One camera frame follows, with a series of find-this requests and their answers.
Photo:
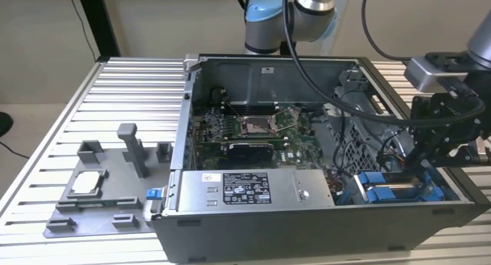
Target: blue latch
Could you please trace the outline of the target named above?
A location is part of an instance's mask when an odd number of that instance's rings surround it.
[[[386,183],[386,178],[379,171],[366,171],[365,172],[370,183]]]
[[[367,191],[367,197],[370,203],[378,203],[381,201],[390,201],[397,199],[393,190],[389,187],[374,187]]]
[[[422,198],[423,198],[423,200],[425,200],[426,202],[438,202],[438,201],[443,201],[443,199],[445,199],[445,194],[443,194],[442,189],[441,189],[438,186],[435,186],[435,187],[433,188],[433,190],[431,190],[430,195],[423,196]]]
[[[359,173],[359,180],[362,184],[366,184],[369,182],[369,177],[365,172]]]
[[[162,188],[147,190],[147,200],[162,200]]]

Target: warning label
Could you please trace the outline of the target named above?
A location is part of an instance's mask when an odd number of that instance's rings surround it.
[[[223,202],[227,205],[271,203],[269,174],[223,174]]]

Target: aluminum extrusion table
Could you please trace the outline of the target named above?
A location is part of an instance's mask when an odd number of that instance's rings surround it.
[[[403,77],[405,65],[375,62],[375,67],[410,105],[419,92]],[[183,83],[183,60],[112,58],[96,63],[2,198],[0,264],[170,264],[154,233],[46,239],[43,230],[78,163],[79,143],[99,140],[104,148],[124,147],[116,136],[122,122],[138,123],[146,146],[172,141]],[[491,167],[466,172],[491,198]],[[411,252],[224,264],[314,263],[491,264],[491,211],[467,226],[442,230]]]

